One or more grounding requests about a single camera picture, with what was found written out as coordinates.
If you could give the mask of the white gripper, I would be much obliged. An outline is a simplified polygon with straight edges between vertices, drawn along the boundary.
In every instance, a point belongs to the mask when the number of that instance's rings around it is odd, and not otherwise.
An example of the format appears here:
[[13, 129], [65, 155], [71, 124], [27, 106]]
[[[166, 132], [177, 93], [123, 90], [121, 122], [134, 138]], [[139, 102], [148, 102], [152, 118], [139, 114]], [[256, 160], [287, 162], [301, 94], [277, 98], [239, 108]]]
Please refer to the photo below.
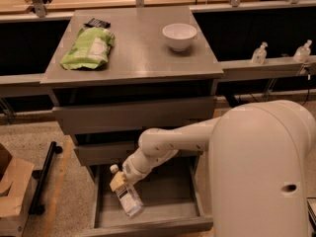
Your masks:
[[162, 157], [145, 155], [140, 149], [130, 154], [122, 164], [122, 172], [113, 176], [110, 187], [113, 192], [123, 186], [128, 180], [131, 184], [146, 178], [150, 172], [164, 162]]

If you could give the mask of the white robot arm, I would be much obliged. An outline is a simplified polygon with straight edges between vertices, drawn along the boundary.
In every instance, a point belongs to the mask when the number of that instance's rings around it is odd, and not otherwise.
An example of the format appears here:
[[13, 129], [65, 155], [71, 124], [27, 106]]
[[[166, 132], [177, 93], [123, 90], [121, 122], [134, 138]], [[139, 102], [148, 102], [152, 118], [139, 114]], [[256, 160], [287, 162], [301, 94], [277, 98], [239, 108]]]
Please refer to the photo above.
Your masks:
[[129, 216], [142, 202], [134, 184], [181, 150], [208, 155], [214, 237], [310, 237], [304, 159], [315, 146], [315, 118], [278, 100], [246, 104], [220, 118], [175, 129], [150, 128], [110, 187]]

